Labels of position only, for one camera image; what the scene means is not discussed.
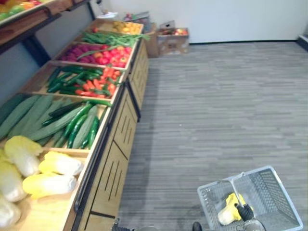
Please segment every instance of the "black shelf bracket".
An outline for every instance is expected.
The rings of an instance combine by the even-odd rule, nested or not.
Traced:
[[[31,35],[24,39],[22,44],[39,66],[43,66],[50,60],[50,56],[47,54],[35,35]]]

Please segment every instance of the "yellow object in basket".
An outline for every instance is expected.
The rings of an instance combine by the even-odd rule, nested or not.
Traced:
[[[242,195],[239,194],[240,200],[242,204],[246,204],[244,198]],[[237,210],[237,208],[234,206],[234,204],[239,204],[239,201],[236,198],[235,193],[230,194],[226,199],[226,207],[224,207],[219,213],[218,213],[218,220],[222,225],[229,225],[235,220],[241,220],[241,216]]]

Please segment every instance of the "vegetable display shelf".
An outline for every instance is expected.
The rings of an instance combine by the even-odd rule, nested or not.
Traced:
[[[49,94],[48,93],[48,78],[52,75],[52,73],[58,68],[58,67],[67,67],[65,64],[59,64],[56,65],[52,62],[46,63],[34,76],[31,78],[22,88],[21,92],[32,92],[32,93],[37,93],[37,94]],[[121,84],[124,83],[128,75],[127,71],[122,71],[121,75],[118,77],[118,85],[116,86],[115,91],[113,92],[112,96],[110,98],[96,98],[96,97],[88,97],[88,96],[79,96],[79,95],[72,95],[72,94],[63,94],[61,91],[56,91],[54,95],[57,96],[70,96],[72,98],[77,98],[77,99],[101,99],[104,101],[109,101],[110,103],[113,103],[115,100],[115,97],[119,91],[119,87]],[[70,78],[76,77],[77,74],[72,74]]]
[[[60,99],[62,97],[54,96],[54,99]],[[82,99],[72,98],[70,97],[72,102],[78,102]],[[98,117],[101,117],[105,107],[103,105],[99,105],[98,109]],[[51,141],[48,142],[43,147],[43,154],[47,151],[57,151],[61,153],[65,153],[70,155],[75,159],[79,159],[84,164],[84,168],[80,175],[77,178],[77,185],[75,189],[71,193],[62,194],[62,195],[53,195],[46,196],[37,200],[33,200],[30,196],[21,200],[17,203],[17,206],[21,210],[21,218],[19,221],[12,227],[6,228],[3,230],[6,231],[62,231],[66,230],[65,224],[68,221],[68,216],[74,210],[74,200],[75,196],[81,186],[81,182],[84,178],[85,172],[87,171],[88,164],[95,153],[95,147],[97,146],[100,134],[103,132],[105,128],[105,124],[107,123],[110,108],[106,110],[106,113],[103,117],[103,120],[99,126],[97,135],[95,137],[94,143],[90,150],[87,149],[67,149],[67,148],[52,148]],[[5,143],[5,139],[1,141],[0,146],[3,146]]]
[[[70,43],[68,46],[66,46],[62,51],[60,51],[52,60],[51,62],[54,64],[71,64],[71,65],[80,65],[80,66],[84,66],[84,67],[98,67],[98,68],[104,68],[106,67],[106,65],[100,65],[100,64],[91,64],[91,63],[82,63],[82,62],[75,62],[75,61],[63,61],[61,60],[61,58],[63,56],[66,56],[67,53],[72,50],[75,46],[78,45],[91,45],[91,46],[97,46],[97,47],[101,47],[102,44],[95,44],[95,43],[86,43],[86,42],[72,42]],[[134,53],[134,51],[136,50],[136,45],[137,43],[135,42],[135,44],[133,45],[131,52],[130,52],[130,56],[126,62],[126,65],[124,68],[122,67],[117,67],[117,66],[113,66],[113,68],[118,69],[118,70],[128,70],[130,68],[130,63],[131,63],[131,58],[132,55]]]
[[[125,183],[128,162],[138,121],[139,110],[147,79],[148,60],[143,41],[134,45],[130,62],[122,72],[111,99],[112,107],[99,105],[98,116],[104,114],[97,135],[90,149],[53,148],[51,141],[44,147],[47,151],[59,151],[79,159],[84,168],[71,193],[33,200],[29,196],[18,202],[21,219],[6,231],[92,231],[110,230],[117,217]],[[105,68],[102,65],[75,63],[87,68]],[[32,95],[47,95],[46,84],[57,66],[67,64],[50,61],[21,89]],[[71,99],[73,102],[93,99],[76,95],[52,94],[54,99]]]

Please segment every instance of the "wooden produce crate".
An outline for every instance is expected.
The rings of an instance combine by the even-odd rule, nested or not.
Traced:
[[[149,72],[149,59],[144,40],[141,41],[137,51],[131,74],[128,76],[133,95],[136,99],[139,109],[142,108],[142,102],[146,87],[146,81]]]
[[[135,28],[136,30],[131,33],[130,31],[126,32],[123,31],[121,28],[124,28],[124,25],[130,25],[129,28]],[[94,20],[85,31],[112,31],[112,32],[119,32],[123,34],[141,34],[143,30],[143,24],[139,23],[132,23],[132,22],[122,22],[122,21],[112,21],[112,20],[105,20],[105,19],[96,19]]]
[[[31,96],[31,95],[46,95],[44,93],[25,93],[26,96]],[[68,95],[53,95],[53,100],[59,100],[59,99],[71,99],[71,101],[73,103],[76,102],[80,102],[86,99],[89,99],[89,97],[78,97],[78,96],[68,96]],[[104,110],[106,109],[106,106],[101,105],[101,104],[97,104],[98,106],[98,112],[97,112],[97,117],[100,119]],[[4,138],[0,141],[0,147],[4,147],[5,142],[7,141],[7,138]],[[50,141],[48,141],[48,143],[46,143],[46,145],[43,146],[44,150],[48,150],[48,151],[57,151],[57,152],[66,152],[66,153],[80,153],[80,154],[87,154],[89,152],[88,149],[67,149],[65,148],[67,143],[64,144],[64,148],[55,148],[52,146],[53,144],[53,139],[51,138]]]
[[[80,65],[84,67],[98,67],[98,68],[104,68],[106,67],[105,65],[100,65],[100,64],[89,64],[89,63],[82,63],[82,62],[72,62],[72,61],[63,61],[61,60],[62,56],[65,56],[67,52],[72,49],[74,46],[79,45],[79,44],[89,44],[89,45],[94,45],[94,46],[102,46],[102,44],[95,44],[95,43],[86,43],[86,42],[72,42],[68,46],[66,46],[62,51],[60,51],[53,59],[52,63],[60,65],[60,64],[72,64],[72,65]],[[122,67],[117,67],[114,66],[113,68],[118,69],[118,70],[129,70],[130,67],[130,62],[133,56],[134,51],[136,50],[137,43],[134,44],[132,47],[130,56],[128,58],[128,61],[126,63],[126,66],[124,68]]]
[[[82,99],[71,98],[73,102]],[[98,117],[103,114],[105,107],[98,105]],[[80,188],[80,183],[83,181],[85,172],[91,157],[93,156],[95,146],[103,132],[104,125],[107,122],[110,108],[107,108],[105,116],[99,126],[97,135],[91,149],[67,149],[67,148],[52,148],[50,144],[43,147],[44,152],[40,155],[40,159],[48,151],[57,151],[70,155],[75,159],[79,159],[84,164],[83,170],[77,177],[77,184],[74,190],[67,194],[46,196],[37,200],[27,196],[25,199],[17,202],[17,206],[21,209],[22,215],[19,221],[12,227],[1,229],[5,231],[70,231],[73,226],[76,213],[74,211],[74,201],[76,194]],[[0,146],[4,145],[5,140],[2,140]]]
[[[67,66],[65,64],[53,64],[51,62],[46,63],[38,72],[36,72],[36,74],[33,76],[33,78],[31,78],[21,89],[20,92],[31,92],[31,93],[35,93],[35,94],[49,94],[47,93],[47,89],[48,89],[48,83],[47,80],[49,78],[49,76],[53,73],[53,71],[58,67],[58,66]],[[128,72],[123,71],[120,79],[119,79],[119,83],[123,83],[126,78],[127,78]],[[61,96],[61,97],[66,97],[69,96],[71,98],[76,98],[76,99],[98,99],[98,100],[104,100],[104,101],[110,101],[110,103],[113,103],[116,95],[119,91],[119,85],[116,87],[116,90],[113,94],[113,96],[111,98],[96,98],[96,97],[88,97],[88,96],[79,96],[79,95],[67,95],[67,94],[60,94],[59,91],[57,91],[56,93],[53,93],[53,95],[55,96]]]
[[[157,44],[160,55],[182,54],[188,52],[189,34],[187,35],[158,35]]]

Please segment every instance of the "white wall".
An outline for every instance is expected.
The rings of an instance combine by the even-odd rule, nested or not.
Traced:
[[[305,31],[308,0],[105,0],[111,10],[150,11],[158,24],[188,27],[191,42],[297,39]]]

